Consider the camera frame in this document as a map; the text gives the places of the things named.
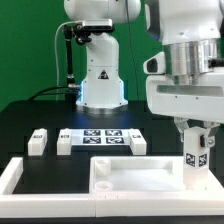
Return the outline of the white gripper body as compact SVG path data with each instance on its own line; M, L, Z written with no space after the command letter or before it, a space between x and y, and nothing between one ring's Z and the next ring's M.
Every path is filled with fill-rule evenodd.
M224 123L222 73L204 74L197 85L174 85L166 76L149 76L146 95L153 114Z

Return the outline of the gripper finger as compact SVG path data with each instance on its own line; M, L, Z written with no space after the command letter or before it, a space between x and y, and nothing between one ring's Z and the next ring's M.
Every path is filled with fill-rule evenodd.
M189 128L188 120L186 118L175 117L174 123L180 133L180 140L184 141L184 131Z
M219 130L220 124L217 122L204 121L205 133L201 136L201 146L212 148L215 146L215 135Z

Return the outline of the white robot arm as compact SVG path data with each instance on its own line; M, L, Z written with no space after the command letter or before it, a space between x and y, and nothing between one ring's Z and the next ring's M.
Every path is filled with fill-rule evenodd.
M218 53L224 0L64 0L75 22L72 35L87 50L87 75L77 106L94 113L127 105L118 75L116 23L145 10L147 32L163 50L144 62L147 103L154 114L172 116L181 134L190 119L204 122L207 147L224 123L224 63Z

